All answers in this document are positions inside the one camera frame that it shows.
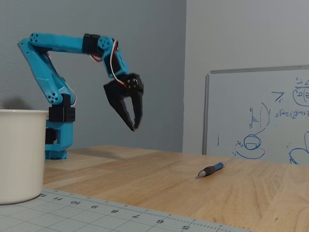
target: wooden tabletop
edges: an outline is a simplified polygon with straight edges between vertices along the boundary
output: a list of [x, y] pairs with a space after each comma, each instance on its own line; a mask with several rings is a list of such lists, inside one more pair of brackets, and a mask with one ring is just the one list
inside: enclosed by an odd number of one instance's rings
[[115, 146], [68, 156], [47, 161], [44, 187], [249, 230], [309, 232], [308, 166]]

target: blue robotic arm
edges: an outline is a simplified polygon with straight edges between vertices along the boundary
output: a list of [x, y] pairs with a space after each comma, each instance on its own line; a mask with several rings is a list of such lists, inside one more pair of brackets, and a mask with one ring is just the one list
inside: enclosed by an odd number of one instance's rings
[[[47, 159], [65, 159], [65, 151], [73, 143], [73, 122], [75, 121], [76, 96], [66, 81], [55, 70], [49, 51], [90, 55], [95, 61], [104, 64], [106, 72], [113, 81], [104, 85], [110, 105], [115, 109], [128, 127], [134, 131], [140, 124], [142, 115], [143, 83], [139, 75], [128, 74], [128, 66], [123, 61], [118, 42], [107, 36], [85, 34], [83, 38], [32, 33], [18, 43], [49, 107], [46, 122]], [[135, 123], [130, 120], [123, 101], [131, 97]]]

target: white cup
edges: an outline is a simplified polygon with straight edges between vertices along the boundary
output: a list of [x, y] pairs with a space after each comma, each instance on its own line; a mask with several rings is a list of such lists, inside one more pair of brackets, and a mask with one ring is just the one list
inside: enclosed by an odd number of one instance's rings
[[0, 205], [42, 192], [47, 113], [0, 110]]

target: black pen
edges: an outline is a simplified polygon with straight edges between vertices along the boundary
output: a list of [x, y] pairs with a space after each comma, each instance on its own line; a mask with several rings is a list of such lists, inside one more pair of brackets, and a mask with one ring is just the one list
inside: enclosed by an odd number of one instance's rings
[[216, 165], [204, 168], [197, 175], [200, 176], [200, 177], [205, 177], [205, 176], [213, 174], [215, 171], [217, 171], [219, 169], [224, 168], [225, 166], [226, 166], [226, 162], [220, 162], [220, 163], [217, 163]]

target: cutting mat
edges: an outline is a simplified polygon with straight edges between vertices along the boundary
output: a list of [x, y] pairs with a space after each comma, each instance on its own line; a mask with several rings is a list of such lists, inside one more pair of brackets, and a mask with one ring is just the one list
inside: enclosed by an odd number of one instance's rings
[[0, 206], [0, 232], [250, 232], [226, 225], [44, 189]]

